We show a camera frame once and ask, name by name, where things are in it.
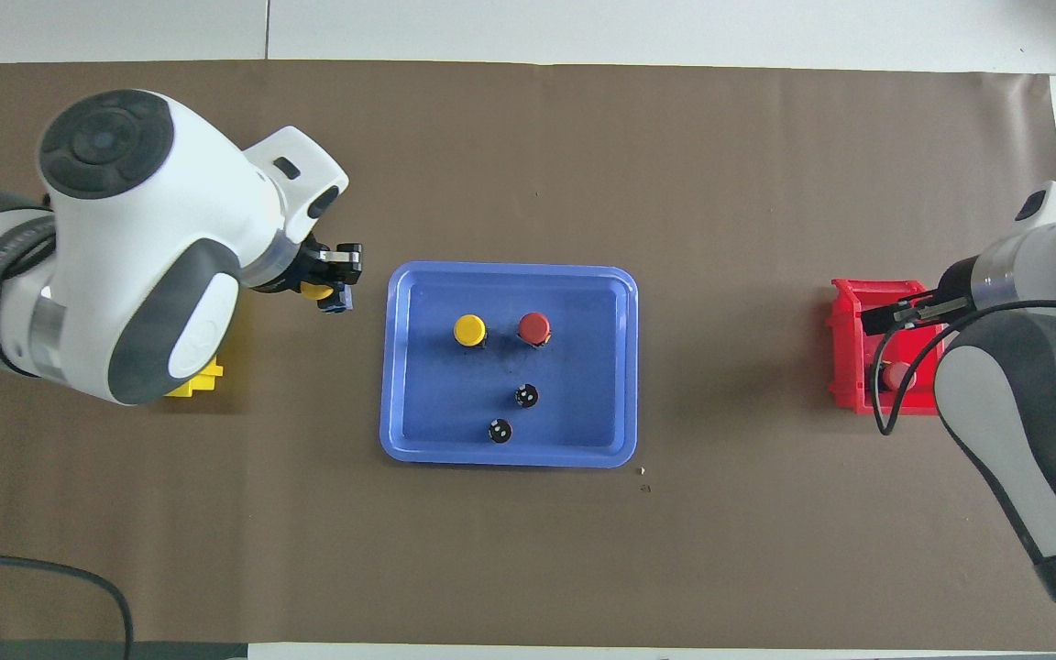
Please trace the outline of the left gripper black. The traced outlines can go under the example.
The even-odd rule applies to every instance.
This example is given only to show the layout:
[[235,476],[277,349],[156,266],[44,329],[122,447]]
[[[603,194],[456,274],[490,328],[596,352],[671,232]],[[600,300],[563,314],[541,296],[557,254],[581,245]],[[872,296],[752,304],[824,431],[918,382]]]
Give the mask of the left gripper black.
[[342,314],[355,309],[352,285],[356,285],[363,272],[363,244],[340,243],[334,250],[334,280],[344,285],[334,285],[327,278],[328,266],[320,258],[327,246],[314,235],[307,235],[299,244],[290,266],[282,272],[282,289],[299,293],[301,281],[331,285],[328,293],[318,301],[318,309],[323,314]]

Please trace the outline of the brown table mat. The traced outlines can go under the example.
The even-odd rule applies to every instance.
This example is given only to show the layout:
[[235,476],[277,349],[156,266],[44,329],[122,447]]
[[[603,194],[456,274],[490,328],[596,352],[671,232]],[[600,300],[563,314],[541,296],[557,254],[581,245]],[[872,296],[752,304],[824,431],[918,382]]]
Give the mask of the brown table mat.
[[[381,61],[0,64],[0,188],[67,105],[152,89],[347,171],[355,309],[243,293],[216,390],[120,408],[0,370],[0,553],[110,579],[142,640],[1056,650],[1056,607],[931,416],[834,406],[833,279],[931,285],[1056,180],[1051,80]],[[379,444],[408,260],[640,288],[617,469]],[[645,467],[645,475],[638,468]]]

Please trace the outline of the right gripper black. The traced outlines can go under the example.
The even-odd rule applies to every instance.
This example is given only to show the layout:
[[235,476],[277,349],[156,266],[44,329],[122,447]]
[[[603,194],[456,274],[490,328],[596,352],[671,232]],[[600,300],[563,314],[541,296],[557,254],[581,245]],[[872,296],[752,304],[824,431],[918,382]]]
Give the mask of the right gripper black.
[[947,319],[959,319],[976,310],[973,271],[979,258],[957,260],[941,276],[934,290],[913,293],[890,304],[863,309],[860,314],[864,336],[884,336],[889,329],[917,329],[946,325]]

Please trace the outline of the red plastic bin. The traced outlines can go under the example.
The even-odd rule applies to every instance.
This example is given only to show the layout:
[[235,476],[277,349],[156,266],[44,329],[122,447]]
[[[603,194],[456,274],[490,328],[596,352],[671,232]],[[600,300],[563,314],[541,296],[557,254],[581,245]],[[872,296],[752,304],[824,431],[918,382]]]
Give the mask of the red plastic bin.
[[[827,389],[838,408],[871,416],[875,400],[872,397],[872,381],[876,380],[873,359],[884,336],[863,335],[860,314],[863,309],[890,304],[913,293],[924,293],[927,287],[920,280],[833,279],[832,284],[836,293],[826,326],[832,333],[833,371]],[[943,346],[934,347],[921,362],[917,358],[919,351],[941,329],[941,325],[902,329],[885,347],[883,362],[918,365],[914,384],[905,392],[904,404],[900,409],[902,416],[935,416],[938,413],[934,379]],[[897,391],[880,388],[876,401],[884,417],[891,413],[897,394]]]

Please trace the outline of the blue plastic tray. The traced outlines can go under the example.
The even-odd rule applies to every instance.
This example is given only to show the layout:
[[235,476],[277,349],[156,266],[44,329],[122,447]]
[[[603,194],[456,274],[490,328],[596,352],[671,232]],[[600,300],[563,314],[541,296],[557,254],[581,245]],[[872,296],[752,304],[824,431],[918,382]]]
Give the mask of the blue plastic tray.
[[[524,314],[552,339],[520,341]],[[463,314],[488,326],[483,348],[452,335]],[[379,440],[400,461],[618,468],[638,444],[640,289],[609,266],[412,260],[390,277]],[[533,408],[514,401],[538,386]],[[488,425],[514,434],[493,444]]]

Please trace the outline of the yellow plastic bin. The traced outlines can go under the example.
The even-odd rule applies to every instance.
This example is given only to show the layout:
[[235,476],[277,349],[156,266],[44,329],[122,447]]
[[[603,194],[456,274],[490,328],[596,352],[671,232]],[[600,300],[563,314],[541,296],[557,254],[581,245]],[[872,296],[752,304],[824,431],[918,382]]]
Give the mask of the yellow plastic bin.
[[205,367],[197,373],[194,373],[191,379],[184,381],[184,383],[171,392],[165,393],[165,398],[176,398],[176,400],[184,400],[184,398],[191,398],[197,392],[209,392],[216,389],[218,381],[224,376],[224,367],[216,362],[216,358],[210,360]]

